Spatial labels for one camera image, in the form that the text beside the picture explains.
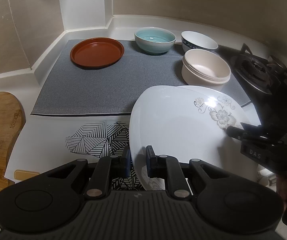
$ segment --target blue patterned bowl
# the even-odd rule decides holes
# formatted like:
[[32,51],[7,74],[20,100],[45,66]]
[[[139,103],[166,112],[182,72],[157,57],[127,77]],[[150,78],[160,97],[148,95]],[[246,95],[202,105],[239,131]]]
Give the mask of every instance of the blue patterned bowl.
[[218,48],[218,44],[213,39],[197,32],[182,32],[181,41],[184,52],[189,49],[205,49],[214,52]]
[[159,55],[169,51],[176,42],[176,36],[165,29],[145,27],[134,33],[137,45],[152,55]]

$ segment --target brown plate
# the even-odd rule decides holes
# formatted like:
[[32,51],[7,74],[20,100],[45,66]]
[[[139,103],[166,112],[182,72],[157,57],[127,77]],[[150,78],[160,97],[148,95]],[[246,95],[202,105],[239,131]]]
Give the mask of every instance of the brown plate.
[[107,67],[116,63],[125,52],[114,39],[92,38],[78,43],[70,52],[73,63],[89,68]]

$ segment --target geometric pattern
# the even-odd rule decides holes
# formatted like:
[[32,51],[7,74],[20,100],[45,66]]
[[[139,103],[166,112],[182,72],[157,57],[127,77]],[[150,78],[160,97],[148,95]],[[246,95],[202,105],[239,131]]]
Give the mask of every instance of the geometric pattern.
[[[92,155],[98,158],[121,156],[125,146],[129,145],[129,124],[123,122],[86,123],[72,136],[66,138],[66,147],[70,152]],[[112,181],[112,189],[144,190],[131,163],[130,176]]]

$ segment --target gray cloth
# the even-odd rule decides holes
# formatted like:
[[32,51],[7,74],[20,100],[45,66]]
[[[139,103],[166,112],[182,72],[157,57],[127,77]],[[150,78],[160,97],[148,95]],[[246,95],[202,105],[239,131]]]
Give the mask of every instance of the gray cloth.
[[[70,60],[70,51],[81,40],[70,40],[38,96],[32,114],[91,115],[131,113],[134,103],[149,87],[186,85],[181,76],[181,45],[159,56],[145,54],[134,41],[120,41],[122,58],[102,69],[82,69]],[[221,90],[239,105],[250,100],[231,75]]]

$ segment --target floral plate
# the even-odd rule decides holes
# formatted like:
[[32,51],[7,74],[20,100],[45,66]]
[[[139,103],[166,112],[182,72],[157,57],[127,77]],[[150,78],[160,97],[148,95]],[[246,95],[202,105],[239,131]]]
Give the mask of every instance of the floral plate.
[[240,153],[240,141],[225,129],[249,123],[242,108],[229,96],[211,90],[204,94],[180,87],[145,90],[130,117],[129,142],[137,176],[146,190],[164,189],[162,179],[147,176],[145,148],[188,163],[198,158],[255,181],[257,164]]

